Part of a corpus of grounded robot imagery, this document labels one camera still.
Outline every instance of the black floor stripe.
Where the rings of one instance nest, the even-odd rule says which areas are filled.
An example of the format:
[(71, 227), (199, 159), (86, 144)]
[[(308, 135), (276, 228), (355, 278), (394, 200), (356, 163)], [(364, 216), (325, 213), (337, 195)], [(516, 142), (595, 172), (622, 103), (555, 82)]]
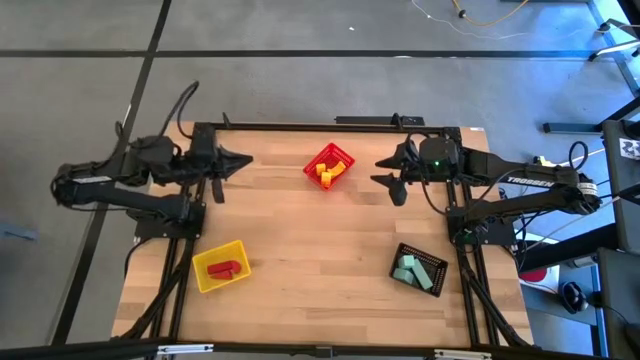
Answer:
[(14, 49), (0, 50), (0, 58), (87, 58), (87, 59), (112, 59), (112, 58), (137, 58), (145, 57), (149, 52), (145, 50), (38, 50), (38, 49)]
[(160, 50), (155, 58), (579, 58), (590, 50)]
[[(156, 22), (149, 47), (147, 49), (148, 53), (152, 53), (158, 48), (158, 43), (160, 42), (160, 37), (162, 36), (162, 31), (164, 29), (170, 7), (171, 0), (164, 0), (162, 2), (158, 20)], [(140, 74), (138, 75), (138, 80), (136, 81), (133, 95), (131, 97), (129, 112), (127, 113), (127, 117), (125, 120), (122, 140), (118, 144), (119, 152), (122, 152), (126, 149), (129, 138), (131, 137), (131, 131), (133, 130), (133, 125), (135, 123), (136, 115), (140, 107), (142, 94), (144, 93), (144, 89), (149, 78), (149, 73), (151, 72), (152, 64), (153, 57), (146, 57), (142, 63), (142, 68), (140, 69)], [(97, 209), (102, 210), (105, 208), (105, 204), (98, 204)], [(71, 330), (73, 319), (78, 308), (78, 303), (80, 302), (80, 297), (82, 295), (82, 289), (84, 288), (84, 284), (87, 280), (87, 275), (89, 274), (89, 269), (91, 268), (93, 255), (95, 254), (95, 250), (98, 245), (98, 239), (100, 238), (100, 232), (102, 231), (105, 217), (106, 212), (96, 212), (90, 220), (89, 230), (87, 231), (84, 246), (80, 254), (80, 260), (78, 261), (78, 266), (75, 269), (71, 286), (69, 287), (62, 312), (60, 313), (58, 325), (56, 326), (56, 330), (51, 342), (52, 345), (61, 345), (67, 342), (69, 331)]]
[(0, 50), (0, 58), (575, 58), (593, 50)]

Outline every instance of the red object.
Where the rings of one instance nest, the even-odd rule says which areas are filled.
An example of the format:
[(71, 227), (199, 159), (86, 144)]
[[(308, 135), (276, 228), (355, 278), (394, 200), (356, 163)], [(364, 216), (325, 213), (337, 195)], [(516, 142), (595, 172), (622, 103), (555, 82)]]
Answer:
[(207, 266), (207, 274), (213, 275), (219, 272), (231, 270), (232, 267), (233, 267), (233, 264), (231, 264), (231, 261), (225, 261), (222, 263), (209, 265)]
[(524, 274), (520, 274), (520, 279), (530, 283), (537, 283), (544, 280), (546, 276), (547, 276), (547, 269), (540, 269), (540, 270), (534, 270)]
[[(342, 161), (346, 166), (342, 174), (331, 179), (331, 185), (329, 185), (328, 188), (322, 186), (322, 183), (320, 182), (320, 176), (316, 174), (316, 165), (325, 163), (327, 165), (327, 169), (331, 169), (332, 167), (336, 166), (339, 161)], [(344, 152), (342, 149), (340, 149), (338, 145), (329, 143), (329, 145), (322, 149), (322, 151), (320, 151), (320, 153), (316, 155), (316, 157), (314, 157), (313, 160), (311, 160), (311, 162), (307, 164), (304, 169), (302, 169), (302, 171), (307, 174), (311, 181), (318, 184), (318, 186), (320, 186), (322, 190), (329, 191), (333, 187), (333, 185), (335, 185), (338, 180), (340, 180), (340, 178), (344, 176), (347, 170), (349, 170), (349, 168), (352, 167), (353, 164), (355, 164), (355, 162), (356, 160), (349, 156), (349, 154)]]
[(233, 279), (233, 274), (231, 273), (231, 270), (226, 270), (226, 271), (217, 272), (211, 275), (211, 277), (214, 279), (220, 279), (220, 280), (231, 280)]
[(231, 271), (233, 271), (234, 274), (237, 274), (240, 270), (242, 270), (242, 265), (237, 261), (231, 261)]
[(207, 274), (209, 275), (217, 274), (219, 272), (227, 270), (231, 270), (233, 271), (233, 273), (237, 274), (240, 272), (240, 270), (242, 270), (242, 266), (235, 260), (225, 261), (207, 266)]

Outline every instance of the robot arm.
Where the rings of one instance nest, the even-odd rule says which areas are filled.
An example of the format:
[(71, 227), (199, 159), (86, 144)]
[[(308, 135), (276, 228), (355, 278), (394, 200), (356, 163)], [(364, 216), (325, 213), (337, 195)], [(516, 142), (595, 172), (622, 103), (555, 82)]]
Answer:
[(396, 206), (406, 200), (405, 183), (460, 181), (471, 186), (493, 186), (497, 182), (548, 188), (549, 191), (495, 202), (479, 200), (462, 210), (467, 221), (488, 216), (516, 216), (523, 213), (560, 210), (570, 214), (590, 214), (600, 199), (591, 179), (570, 167), (546, 167), (502, 160), (494, 154), (458, 147), (451, 139), (426, 138), (418, 150), (407, 137), (392, 157), (376, 166), (400, 170), (371, 178), (388, 187)]
[(214, 139), (214, 130), (207, 124), (196, 124), (191, 147), (184, 154), (166, 136), (138, 139), (124, 154), (102, 163), (62, 165), (51, 183), (51, 192), (59, 204), (69, 208), (103, 202), (138, 210), (129, 212), (134, 219), (144, 214), (164, 222), (186, 222), (191, 214), (186, 195), (156, 197), (107, 185), (139, 187), (151, 176), (159, 185), (191, 186), (200, 179), (226, 179), (253, 161), (251, 156), (216, 146)]

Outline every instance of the black basket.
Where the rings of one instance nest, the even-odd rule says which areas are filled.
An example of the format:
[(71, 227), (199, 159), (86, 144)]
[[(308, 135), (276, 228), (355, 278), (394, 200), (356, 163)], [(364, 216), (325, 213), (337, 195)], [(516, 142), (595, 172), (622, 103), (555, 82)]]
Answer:
[[(417, 260), (420, 261), (420, 263), (422, 264), (422, 267), (424, 268), (424, 271), (426, 271), (427, 275), (429, 275), (429, 278), (431, 278), (431, 281), (433, 282), (432, 287), (430, 287), (427, 290), (424, 290), (417, 283), (409, 285), (400, 280), (396, 280), (393, 277), (393, 271), (398, 267), (398, 259), (400, 259), (405, 255), (413, 255)], [(447, 274), (447, 266), (449, 266), (449, 263), (444, 260), (438, 259), (435, 256), (431, 256), (405, 243), (400, 243), (398, 245), (398, 250), (396, 250), (396, 255), (393, 257), (393, 263), (391, 263), (391, 270), (389, 270), (389, 276), (392, 279), (400, 283), (403, 283), (407, 286), (411, 286), (413, 288), (416, 288), (422, 292), (433, 295), (435, 297), (440, 297), (440, 293), (442, 292), (442, 286), (444, 285), (444, 277)]]

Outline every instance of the wooden table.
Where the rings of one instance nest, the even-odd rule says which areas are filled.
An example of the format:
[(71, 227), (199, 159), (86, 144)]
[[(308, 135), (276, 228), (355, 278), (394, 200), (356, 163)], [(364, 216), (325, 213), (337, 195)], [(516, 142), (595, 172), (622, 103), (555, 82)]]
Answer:
[[(185, 124), (189, 133), (190, 126)], [(461, 132), (465, 146), (487, 150), (482, 129)], [(169, 135), (188, 148), (175, 127)], [(393, 154), (405, 135), (221, 130), (217, 137), (226, 149), (253, 155), (254, 161), (224, 183), (225, 204), (215, 204), (207, 186), (205, 229), (195, 253), (240, 239), (253, 274), (201, 294), (192, 269), (179, 339), (470, 345), (460, 273), (445, 218), (427, 205), (418, 186), (408, 186), (406, 204), (394, 207), (387, 189), (369, 179), (388, 173), (374, 162)], [(325, 192), (306, 178), (302, 168), (329, 142), (351, 154), (356, 164)], [(428, 189), (435, 205), (444, 209), (445, 185), (432, 184)], [(474, 196), (483, 190), (474, 189)], [(171, 186), (151, 187), (156, 195), (177, 191)], [(497, 192), (491, 198), (495, 200)], [(389, 278), (399, 242), (449, 262), (439, 298)], [(113, 335), (128, 330), (156, 295), (167, 243), (153, 240), (133, 255)], [(483, 250), (493, 300), (520, 336), (531, 341), (513, 259), (500, 247)], [(486, 343), (482, 306), (475, 300), (481, 340)], [(161, 334), (168, 333), (171, 304), (169, 299)]]

